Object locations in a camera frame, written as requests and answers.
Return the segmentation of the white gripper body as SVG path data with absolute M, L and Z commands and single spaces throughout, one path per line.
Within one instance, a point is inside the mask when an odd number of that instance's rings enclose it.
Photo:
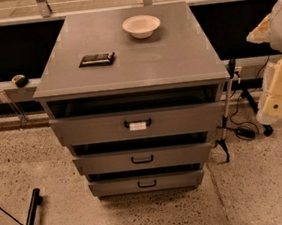
M 273 124 L 282 117 L 282 58 L 267 64 L 262 82 L 256 119 L 263 125 Z

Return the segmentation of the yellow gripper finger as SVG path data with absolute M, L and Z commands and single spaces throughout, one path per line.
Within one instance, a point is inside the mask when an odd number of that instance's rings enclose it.
M 269 24 L 270 23 L 270 15 L 267 15 L 262 21 L 254 28 L 246 38 L 246 41 L 249 43 L 268 43 L 270 40 L 269 34 Z

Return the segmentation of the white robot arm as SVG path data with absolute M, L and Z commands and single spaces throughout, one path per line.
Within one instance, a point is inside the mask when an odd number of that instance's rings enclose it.
M 282 0 L 278 0 L 268 14 L 248 35 L 249 43 L 269 43 L 282 53 Z M 256 119 L 263 125 L 273 124 L 282 117 L 282 58 L 269 63 L 264 71 L 262 94 Z

